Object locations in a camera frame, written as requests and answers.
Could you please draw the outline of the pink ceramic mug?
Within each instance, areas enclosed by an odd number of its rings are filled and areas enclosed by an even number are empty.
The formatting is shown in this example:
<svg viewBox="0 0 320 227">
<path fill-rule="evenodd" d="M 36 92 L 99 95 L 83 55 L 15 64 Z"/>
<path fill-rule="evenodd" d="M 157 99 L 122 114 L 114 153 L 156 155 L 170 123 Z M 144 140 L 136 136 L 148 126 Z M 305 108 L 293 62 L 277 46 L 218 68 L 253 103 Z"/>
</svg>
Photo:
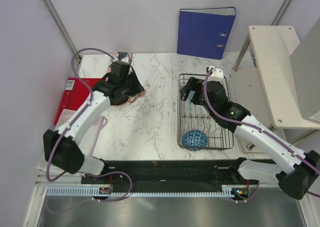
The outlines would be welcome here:
<svg viewBox="0 0 320 227">
<path fill-rule="evenodd" d="M 128 102 L 129 102 L 130 104 L 133 104 L 137 99 L 140 99 L 140 98 L 144 97 L 145 95 L 146 95 L 146 91 L 144 90 L 144 91 L 136 94 L 135 96 L 130 96 L 130 97 L 128 98 Z"/>
</svg>

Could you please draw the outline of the black plate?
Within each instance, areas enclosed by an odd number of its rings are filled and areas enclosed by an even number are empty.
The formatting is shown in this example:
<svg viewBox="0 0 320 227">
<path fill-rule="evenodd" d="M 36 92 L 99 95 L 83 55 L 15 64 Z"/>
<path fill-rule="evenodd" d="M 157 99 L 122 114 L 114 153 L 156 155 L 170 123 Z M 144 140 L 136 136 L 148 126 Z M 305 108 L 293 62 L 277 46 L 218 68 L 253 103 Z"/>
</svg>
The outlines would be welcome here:
<svg viewBox="0 0 320 227">
<path fill-rule="evenodd" d="M 109 96 L 111 106 L 119 106 L 125 104 L 129 100 L 129 96 L 122 92 L 114 92 Z"/>
</svg>

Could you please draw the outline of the black wire dish rack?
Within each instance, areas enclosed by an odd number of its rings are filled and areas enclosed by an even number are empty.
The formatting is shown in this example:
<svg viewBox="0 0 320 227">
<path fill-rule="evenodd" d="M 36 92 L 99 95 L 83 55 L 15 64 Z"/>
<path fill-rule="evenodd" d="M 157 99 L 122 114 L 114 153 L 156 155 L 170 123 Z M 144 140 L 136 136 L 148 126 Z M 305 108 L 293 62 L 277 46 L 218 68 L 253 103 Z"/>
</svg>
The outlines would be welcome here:
<svg viewBox="0 0 320 227">
<path fill-rule="evenodd" d="M 207 136 L 207 145 L 201 150 L 228 150 L 234 146 L 234 136 L 229 130 L 220 127 L 201 105 L 177 97 L 177 144 L 182 149 L 183 135 L 190 130 L 199 130 Z"/>
</svg>

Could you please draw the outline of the blue tumbler cup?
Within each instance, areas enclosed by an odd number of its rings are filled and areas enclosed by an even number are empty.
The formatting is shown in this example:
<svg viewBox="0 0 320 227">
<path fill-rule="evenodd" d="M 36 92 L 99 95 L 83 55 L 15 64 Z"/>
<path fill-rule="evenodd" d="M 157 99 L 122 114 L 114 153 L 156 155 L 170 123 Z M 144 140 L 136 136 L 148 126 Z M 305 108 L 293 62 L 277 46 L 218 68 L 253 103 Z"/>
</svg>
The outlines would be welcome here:
<svg viewBox="0 0 320 227">
<path fill-rule="evenodd" d="M 191 103 L 193 102 L 193 99 L 194 99 L 194 97 L 195 97 L 195 93 L 196 93 L 195 90 L 190 90 L 190 91 L 189 91 L 189 94 L 188 94 L 188 96 L 187 96 L 187 99 L 188 99 Z"/>
</svg>

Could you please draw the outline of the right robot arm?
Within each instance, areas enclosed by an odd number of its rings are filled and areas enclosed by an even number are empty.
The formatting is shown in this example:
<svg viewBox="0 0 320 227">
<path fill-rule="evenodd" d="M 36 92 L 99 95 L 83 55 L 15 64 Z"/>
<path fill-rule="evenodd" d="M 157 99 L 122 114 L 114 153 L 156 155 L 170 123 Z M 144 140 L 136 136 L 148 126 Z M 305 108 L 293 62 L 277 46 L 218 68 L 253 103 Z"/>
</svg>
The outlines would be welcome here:
<svg viewBox="0 0 320 227">
<path fill-rule="evenodd" d="M 220 81 L 190 77 L 179 90 L 181 101 L 202 106 L 223 129 L 260 148 L 274 163 L 238 158 L 229 178 L 235 184 L 255 180 L 277 184 L 289 197 L 301 200 L 320 175 L 320 155 L 305 152 L 263 126 L 238 103 L 229 100 Z"/>
</svg>

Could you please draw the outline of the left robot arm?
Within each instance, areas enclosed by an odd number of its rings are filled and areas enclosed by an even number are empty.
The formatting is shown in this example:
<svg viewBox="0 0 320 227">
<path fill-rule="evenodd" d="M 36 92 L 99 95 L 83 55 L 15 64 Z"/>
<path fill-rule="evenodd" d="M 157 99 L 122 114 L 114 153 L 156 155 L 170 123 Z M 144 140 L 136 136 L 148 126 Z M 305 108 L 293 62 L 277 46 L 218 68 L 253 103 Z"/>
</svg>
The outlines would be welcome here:
<svg viewBox="0 0 320 227">
<path fill-rule="evenodd" d="M 134 68 L 123 61 L 114 61 L 93 87 L 79 109 L 57 130 L 43 134 L 44 158 L 47 169 L 54 165 L 65 173 L 86 173 L 99 184 L 106 183 L 110 172 L 102 160 L 83 154 L 79 145 L 98 117 L 120 97 L 135 98 L 145 89 Z"/>
</svg>

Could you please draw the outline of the paperback book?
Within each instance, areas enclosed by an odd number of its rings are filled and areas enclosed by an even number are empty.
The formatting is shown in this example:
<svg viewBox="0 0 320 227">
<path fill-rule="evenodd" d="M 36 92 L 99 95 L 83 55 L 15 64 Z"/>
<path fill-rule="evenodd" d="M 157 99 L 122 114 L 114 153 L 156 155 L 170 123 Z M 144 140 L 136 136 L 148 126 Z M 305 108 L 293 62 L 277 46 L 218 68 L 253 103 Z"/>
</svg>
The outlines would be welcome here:
<svg viewBox="0 0 320 227">
<path fill-rule="evenodd" d="M 116 60 L 116 61 L 121 61 L 121 62 L 125 62 L 128 64 L 132 64 L 132 57 L 133 54 L 129 53 L 129 52 L 112 52 L 111 53 L 112 57 Z"/>
</svg>

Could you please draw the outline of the red folder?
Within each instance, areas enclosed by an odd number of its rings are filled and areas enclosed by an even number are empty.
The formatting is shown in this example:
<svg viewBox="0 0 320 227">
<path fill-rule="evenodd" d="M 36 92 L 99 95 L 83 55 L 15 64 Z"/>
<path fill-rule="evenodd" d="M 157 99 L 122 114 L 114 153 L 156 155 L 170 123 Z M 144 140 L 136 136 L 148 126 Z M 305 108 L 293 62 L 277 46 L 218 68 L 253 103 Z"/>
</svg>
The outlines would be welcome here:
<svg viewBox="0 0 320 227">
<path fill-rule="evenodd" d="M 89 94 L 89 89 L 78 78 L 70 77 L 65 84 L 53 124 L 57 125 L 63 110 L 77 111 Z"/>
</svg>

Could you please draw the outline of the blue patterned bowl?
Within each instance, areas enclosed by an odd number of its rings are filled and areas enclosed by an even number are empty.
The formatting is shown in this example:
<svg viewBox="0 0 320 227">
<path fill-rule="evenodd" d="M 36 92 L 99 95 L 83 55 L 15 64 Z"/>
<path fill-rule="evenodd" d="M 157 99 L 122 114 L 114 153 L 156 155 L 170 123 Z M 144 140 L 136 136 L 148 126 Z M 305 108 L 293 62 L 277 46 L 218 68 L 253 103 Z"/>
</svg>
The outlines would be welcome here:
<svg viewBox="0 0 320 227">
<path fill-rule="evenodd" d="M 189 151 L 200 151 L 206 147 L 208 138 L 206 134 L 200 130 L 189 130 L 182 137 L 182 145 Z"/>
</svg>

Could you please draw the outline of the white wooden shelf unit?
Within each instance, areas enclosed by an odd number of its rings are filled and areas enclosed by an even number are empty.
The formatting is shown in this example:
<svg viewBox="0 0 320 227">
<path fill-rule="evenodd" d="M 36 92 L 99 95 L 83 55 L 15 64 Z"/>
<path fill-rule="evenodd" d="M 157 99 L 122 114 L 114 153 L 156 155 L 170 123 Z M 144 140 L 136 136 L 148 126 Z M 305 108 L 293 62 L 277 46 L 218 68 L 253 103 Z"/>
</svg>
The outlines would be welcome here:
<svg viewBox="0 0 320 227">
<path fill-rule="evenodd" d="M 300 43 L 294 27 L 251 25 L 248 35 L 256 67 L 231 72 L 235 102 L 281 137 L 285 129 L 305 130 L 293 145 L 318 134 L 320 125 L 303 119 L 299 110 L 290 61 Z"/>
</svg>

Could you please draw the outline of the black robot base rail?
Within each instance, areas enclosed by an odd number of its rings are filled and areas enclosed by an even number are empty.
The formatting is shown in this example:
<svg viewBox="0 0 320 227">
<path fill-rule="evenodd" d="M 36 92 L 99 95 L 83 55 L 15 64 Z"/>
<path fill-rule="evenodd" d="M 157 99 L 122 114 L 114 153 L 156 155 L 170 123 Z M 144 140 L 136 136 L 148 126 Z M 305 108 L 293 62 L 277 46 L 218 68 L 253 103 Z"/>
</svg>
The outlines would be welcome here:
<svg viewBox="0 0 320 227">
<path fill-rule="evenodd" d="M 111 184 L 117 192 L 217 192 L 223 185 L 254 186 L 236 172 L 237 159 L 108 161 L 104 177 L 82 177 L 82 184 Z"/>
</svg>

